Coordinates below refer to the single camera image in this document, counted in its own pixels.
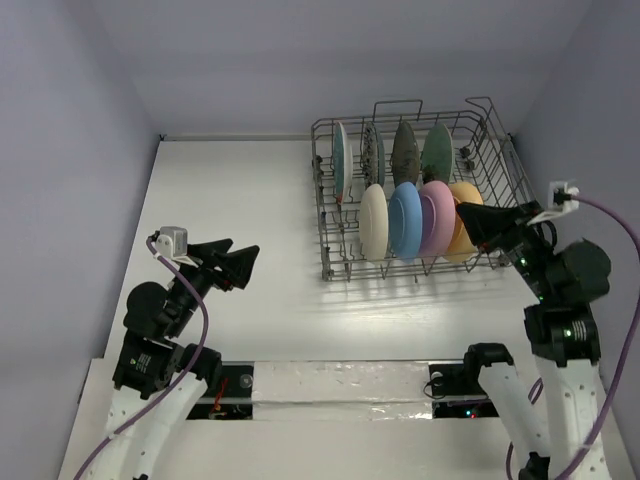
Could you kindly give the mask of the yellow orange plate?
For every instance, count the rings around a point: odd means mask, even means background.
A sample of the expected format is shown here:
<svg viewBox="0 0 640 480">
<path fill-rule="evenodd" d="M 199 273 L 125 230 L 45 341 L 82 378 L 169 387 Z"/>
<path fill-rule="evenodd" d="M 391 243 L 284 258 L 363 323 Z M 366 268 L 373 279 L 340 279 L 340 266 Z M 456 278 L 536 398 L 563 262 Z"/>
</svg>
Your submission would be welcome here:
<svg viewBox="0 0 640 480">
<path fill-rule="evenodd" d="M 456 182 L 450 184 L 449 189 L 453 196 L 455 207 L 458 207 L 461 203 L 484 204 L 481 193 L 472 183 L 466 181 Z M 471 243 L 457 210 L 454 210 L 454 213 L 454 233 L 444 258 L 450 263 L 461 264 L 475 254 L 476 248 Z"/>
</svg>

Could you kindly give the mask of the pink plate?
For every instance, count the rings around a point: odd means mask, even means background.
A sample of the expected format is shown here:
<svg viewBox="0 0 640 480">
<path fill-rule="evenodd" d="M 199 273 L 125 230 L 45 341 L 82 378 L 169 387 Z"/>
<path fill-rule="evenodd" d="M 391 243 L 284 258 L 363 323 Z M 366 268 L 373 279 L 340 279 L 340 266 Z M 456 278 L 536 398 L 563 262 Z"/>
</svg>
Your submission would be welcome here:
<svg viewBox="0 0 640 480">
<path fill-rule="evenodd" d="M 442 255 L 455 230 L 453 195 L 445 183 L 434 180 L 421 187 L 419 197 L 422 208 L 422 238 L 418 256 Z"/>
</svg>

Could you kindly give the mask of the light blue plate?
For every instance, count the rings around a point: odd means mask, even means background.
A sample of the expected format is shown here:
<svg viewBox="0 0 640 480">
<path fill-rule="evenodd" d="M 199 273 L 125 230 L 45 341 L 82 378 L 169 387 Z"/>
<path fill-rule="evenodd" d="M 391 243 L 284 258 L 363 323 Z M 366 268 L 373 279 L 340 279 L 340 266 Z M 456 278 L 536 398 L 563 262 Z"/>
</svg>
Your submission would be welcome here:
<svg viewBox="0 0 640 480">
<path fill-rule="evenodd" d="M 410 182 L 395 188 L 388 204 L 389 239 L 394 255 L 404 262 L 418 256 L 422 239 L 422 207 L 418 190 Z"/>
</svg>

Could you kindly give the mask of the mint green flower plate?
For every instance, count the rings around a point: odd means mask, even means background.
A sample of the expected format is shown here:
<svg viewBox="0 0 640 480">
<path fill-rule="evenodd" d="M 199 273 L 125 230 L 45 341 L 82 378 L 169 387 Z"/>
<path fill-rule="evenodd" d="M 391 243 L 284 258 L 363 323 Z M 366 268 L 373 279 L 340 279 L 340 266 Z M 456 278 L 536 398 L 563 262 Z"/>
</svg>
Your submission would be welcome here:
<svg viewBox="0 0 640 480">
<path fill-rule="evenodd" d="M 449 129 L 442 123 L 431 128 L 425 138 L 422 154 L 422 180 L 441 181 L 447 184 L 450 180 L 455 152 Z"/>
</svg>

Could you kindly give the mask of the grey reindeer snowflake plate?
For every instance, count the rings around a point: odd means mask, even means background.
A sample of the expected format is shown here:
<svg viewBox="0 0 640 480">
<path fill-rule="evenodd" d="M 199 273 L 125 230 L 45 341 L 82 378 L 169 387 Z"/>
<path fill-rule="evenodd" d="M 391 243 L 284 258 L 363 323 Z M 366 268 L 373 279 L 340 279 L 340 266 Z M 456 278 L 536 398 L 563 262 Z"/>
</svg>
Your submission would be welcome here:
<svg viewBox="0 0 640 480">
<path fill-rule="evenodd" d="M 397 127 L 391 154 L 394 186 L 410 182 L 416 185 L 420 175 L 420 151 L 412 126 L 401 121 Z"/>
</svg>

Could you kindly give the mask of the cream white plate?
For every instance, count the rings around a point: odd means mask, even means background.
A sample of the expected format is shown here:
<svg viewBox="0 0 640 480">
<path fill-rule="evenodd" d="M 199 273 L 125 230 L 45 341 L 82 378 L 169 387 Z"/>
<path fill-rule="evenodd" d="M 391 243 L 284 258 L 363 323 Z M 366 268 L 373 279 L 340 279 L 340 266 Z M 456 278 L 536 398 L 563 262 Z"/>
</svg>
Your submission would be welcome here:
<svg viewBox="0 0 640 480">
<path fill-rule="evenodd" d="M 362 254 L 368 261 L 376 262 L 385 258 L 388 234 L 389 220 L 385 193 L 379 184 L 372 184 L 362 196 L 359 212 Z"/>
</svg>

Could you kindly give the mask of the blue floral white plate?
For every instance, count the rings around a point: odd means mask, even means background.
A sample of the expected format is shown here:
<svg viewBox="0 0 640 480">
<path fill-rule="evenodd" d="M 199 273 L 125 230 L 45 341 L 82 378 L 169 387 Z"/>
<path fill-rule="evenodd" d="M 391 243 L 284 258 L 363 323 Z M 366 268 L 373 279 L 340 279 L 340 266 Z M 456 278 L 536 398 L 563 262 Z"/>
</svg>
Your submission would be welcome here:
<svg viewBox="0 0 640 480">
<path fill-rule="evenodd" d="M 384 143 L 373 122 L 368 122 L 364 128 L 361 161 L 365 186 L 367 188 L 373 184 L 383 186 L 385 182 Z"/>
</svg>

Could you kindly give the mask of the teal marbled red-back plate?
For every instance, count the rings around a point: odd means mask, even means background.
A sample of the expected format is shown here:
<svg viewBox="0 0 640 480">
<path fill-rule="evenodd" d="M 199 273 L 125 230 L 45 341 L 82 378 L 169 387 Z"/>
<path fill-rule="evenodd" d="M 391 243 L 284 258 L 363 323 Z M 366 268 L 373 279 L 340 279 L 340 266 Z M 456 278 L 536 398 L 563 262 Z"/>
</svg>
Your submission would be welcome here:
<svg viewBox="0 0 640 480">
<path fill-rule="evenodd" d="M 353 154 L 345 127 L 337 123 L 333 142 L 335 197 L 338 204 L 346 199 L 352 185 Z"/>
</svg>

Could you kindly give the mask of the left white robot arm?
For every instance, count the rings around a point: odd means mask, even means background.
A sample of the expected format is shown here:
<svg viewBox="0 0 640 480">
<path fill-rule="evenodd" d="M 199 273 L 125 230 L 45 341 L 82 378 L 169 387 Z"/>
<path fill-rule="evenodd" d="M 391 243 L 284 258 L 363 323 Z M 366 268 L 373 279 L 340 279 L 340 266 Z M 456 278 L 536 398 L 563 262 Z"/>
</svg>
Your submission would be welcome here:
<svg viewBox="0 0 640 480">
<path fill-rule="evenodd" d="M 191 244 L 186 229 L 165 226 L 145 241 L 173 275 L 143 282 L 126 300 L 125 335 L 112 376 L 104 438 L 78 468 L 78 479 L 151 479 L 177 430 L 203 395 L 221 383 L 222 359 L 205 345 L 204 299 L 248 285 L 260 249 L 231 239 Z"/>
</svg>

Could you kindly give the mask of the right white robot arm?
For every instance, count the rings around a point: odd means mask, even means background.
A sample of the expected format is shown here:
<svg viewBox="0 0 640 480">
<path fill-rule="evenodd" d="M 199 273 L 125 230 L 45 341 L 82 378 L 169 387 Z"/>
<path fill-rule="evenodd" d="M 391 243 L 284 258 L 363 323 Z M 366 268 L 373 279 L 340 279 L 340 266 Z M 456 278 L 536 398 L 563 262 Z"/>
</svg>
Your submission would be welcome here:
<svg viewBox="0 0 640 480">
<path fill-rule="evenodd" d="M 595 380 L 601 358 L 591 304 L 610 289 L 611 261 L 581 239 L 556 250 L 542 229 L 552 225 L 535 201 L 512 208 L 462 202 L 456 207 L 471 243 L 500 251 L 537 299 L 524 310 L 524 327 L 542 383 L 542 423 L 518 378 L 507 347 L 469 346 L 462 384 L 487 394 L 520 462 L 521 479 L 607 479 L 610 476 L 597 418 Z"/>
</svg>

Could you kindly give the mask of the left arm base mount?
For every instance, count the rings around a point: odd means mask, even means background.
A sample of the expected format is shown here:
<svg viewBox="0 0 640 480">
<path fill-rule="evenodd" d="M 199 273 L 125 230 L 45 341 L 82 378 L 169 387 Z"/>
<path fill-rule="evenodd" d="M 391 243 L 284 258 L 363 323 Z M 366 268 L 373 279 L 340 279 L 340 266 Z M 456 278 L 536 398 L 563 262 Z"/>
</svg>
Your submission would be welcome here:
<svg viewBox="0 0 640 480">
<path fill-rule="evenodd" d="M 253 418 L 254 364 L 222 365 L 218 383 L 196 402 L 188 420 L 251 420 Z"/>
</svg>

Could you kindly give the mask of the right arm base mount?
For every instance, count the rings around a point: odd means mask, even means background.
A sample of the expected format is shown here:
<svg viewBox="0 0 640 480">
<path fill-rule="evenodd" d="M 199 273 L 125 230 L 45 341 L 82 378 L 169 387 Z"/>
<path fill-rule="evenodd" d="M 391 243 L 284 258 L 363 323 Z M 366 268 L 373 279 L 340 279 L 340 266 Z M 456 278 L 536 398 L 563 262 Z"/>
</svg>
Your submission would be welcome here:
<svg viewBox="0 0 640 480">
<path fill-rule="evenodd" d="M 434 419 L 498 418 L 491 400 L 469 380 L 462 363 L 435 363 L 428 367 L 423 394 L 431 401 Z"/>
</svg>

